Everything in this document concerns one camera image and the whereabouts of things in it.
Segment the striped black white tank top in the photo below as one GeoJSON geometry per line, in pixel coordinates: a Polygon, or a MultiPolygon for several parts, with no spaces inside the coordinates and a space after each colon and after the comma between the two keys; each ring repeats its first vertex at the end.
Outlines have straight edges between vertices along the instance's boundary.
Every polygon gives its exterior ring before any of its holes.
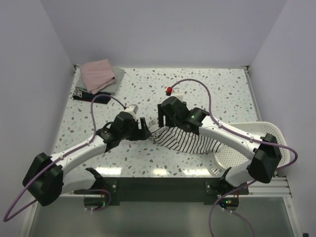
{"type": "Polygon", "coordinates": [[[209,137],[185,132],[178,127],[159,127],[156,120],[149,122],[150,139],[168,149],[188,154],[217,153],[222,143],[209,137]]]}

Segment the pink tank top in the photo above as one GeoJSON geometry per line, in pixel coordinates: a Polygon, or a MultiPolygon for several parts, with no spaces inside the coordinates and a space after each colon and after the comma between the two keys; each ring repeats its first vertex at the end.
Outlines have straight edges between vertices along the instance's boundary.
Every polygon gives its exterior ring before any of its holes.
{"type": "Polygon", "coordinates": [[[79,69],[82,82],[91,94],[115,83],[115,73],[108,59],[85,63],[79,69]]]}

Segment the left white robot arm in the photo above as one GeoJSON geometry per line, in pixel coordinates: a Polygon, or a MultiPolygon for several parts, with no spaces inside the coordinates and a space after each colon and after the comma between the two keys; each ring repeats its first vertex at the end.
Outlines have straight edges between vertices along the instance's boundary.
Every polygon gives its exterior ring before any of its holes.
{"type": "Polygon", "coordinates": [[[23,186],[42,205],[52,204],[61,194],[88,191],[96,194],[105,187],[103,177],[93,168],[88,176],[75,177],[70,172],[89,159],[105,154],[122,140],[147,140],[151,133],[145,118],[136,119],[130,112],[120,112],[87,140],[72,148],[52,155],[37,155],[22,181],[23,186]]]}

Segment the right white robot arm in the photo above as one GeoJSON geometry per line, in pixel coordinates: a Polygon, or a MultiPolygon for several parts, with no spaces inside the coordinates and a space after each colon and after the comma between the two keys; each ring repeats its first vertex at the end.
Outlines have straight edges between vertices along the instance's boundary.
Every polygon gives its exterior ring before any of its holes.
{"type": "Polygon", "coordinates": [[[158,105],[159,126],[177,127],[184,132],[212,138],[245,156],[248,160],[228,168],[220,178],[220,189],[231,194],[240,185],[256,180],[269,183],[281,160],[275,136],[259,136],[222,123],[209,112],[193,108],[171,96],[158,105]]]}

